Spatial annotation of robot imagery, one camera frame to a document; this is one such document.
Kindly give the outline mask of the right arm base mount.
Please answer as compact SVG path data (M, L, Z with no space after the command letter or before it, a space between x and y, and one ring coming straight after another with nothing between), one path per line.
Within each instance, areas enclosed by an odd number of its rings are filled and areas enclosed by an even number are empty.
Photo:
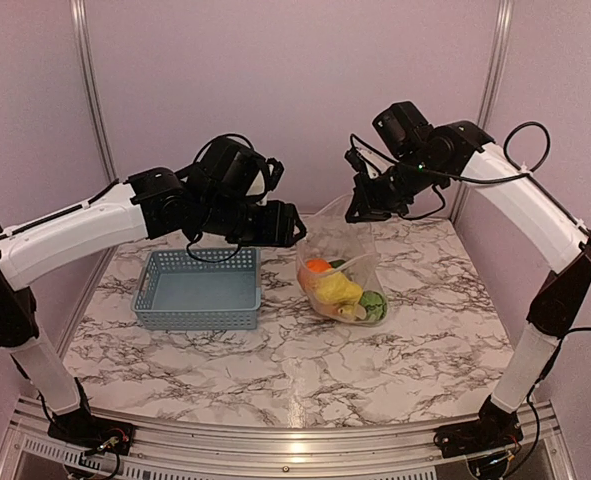
M520 443L524 438L518 424L499 430L480 420L443 425L435 430L433 442L443 458L476 454Z

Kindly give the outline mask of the green toy pepper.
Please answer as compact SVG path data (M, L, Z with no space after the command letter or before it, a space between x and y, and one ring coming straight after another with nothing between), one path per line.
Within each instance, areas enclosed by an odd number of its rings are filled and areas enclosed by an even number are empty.
M343 260L343 259L337 259L337 260L332 260L329 262L329 265L333 268L333 269L338 269L339 267L343 266L344 264L346 264L347 261Z

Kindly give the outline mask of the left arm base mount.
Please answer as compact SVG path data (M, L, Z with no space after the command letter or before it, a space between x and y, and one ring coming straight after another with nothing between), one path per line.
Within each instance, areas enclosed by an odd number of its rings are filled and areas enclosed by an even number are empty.
M99 447L111 438L117 439L117 444L107 446L106 450L126 456L129 453L135 427L128 422L101 417L92 417L90 423L78 426L64 425L63 421L53 421L48 428L48 436L63 442L84 447L93 453L99 453Z

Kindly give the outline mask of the yellow toy lemon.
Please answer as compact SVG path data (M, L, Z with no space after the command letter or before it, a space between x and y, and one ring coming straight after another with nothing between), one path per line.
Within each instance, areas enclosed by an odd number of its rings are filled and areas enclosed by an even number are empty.
M311 278L306 291L320 304L357 303L363 294L363 288L342 272Z

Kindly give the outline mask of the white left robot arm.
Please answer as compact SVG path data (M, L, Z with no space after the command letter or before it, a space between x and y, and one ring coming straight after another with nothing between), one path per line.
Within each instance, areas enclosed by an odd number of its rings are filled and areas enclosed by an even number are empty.
M175 231L191 242L210 233L241 247L291 247L305 237L294 204L251 195L250 182L238 191L209 192L210 185L158 167L27 224L0 225L0 348L42 394L57 432L91 445L103 427L39 331L34 280L98 251Z

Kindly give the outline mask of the yellow toy bananas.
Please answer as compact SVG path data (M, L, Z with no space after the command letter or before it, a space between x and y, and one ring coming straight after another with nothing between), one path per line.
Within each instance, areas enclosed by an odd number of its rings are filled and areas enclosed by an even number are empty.
M365 323L368 319L366 309L359 303L320 304L318 312L343 323Z

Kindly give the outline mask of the clear zip top bag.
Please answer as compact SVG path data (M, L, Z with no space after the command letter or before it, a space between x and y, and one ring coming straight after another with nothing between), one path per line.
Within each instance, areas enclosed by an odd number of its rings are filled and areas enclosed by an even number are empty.
M304 220L305 238L296 245L296 277L312 308L325 318L376 326L388 313L377 277L380 256L371 225L351 224L346 194Z

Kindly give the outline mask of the orange toy fruit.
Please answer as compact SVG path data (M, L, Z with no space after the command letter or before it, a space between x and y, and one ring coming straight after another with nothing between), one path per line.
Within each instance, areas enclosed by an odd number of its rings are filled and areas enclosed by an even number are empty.
M306 261L306 267L313 273L324 273L331 270L333 266L322 258L313 258Z

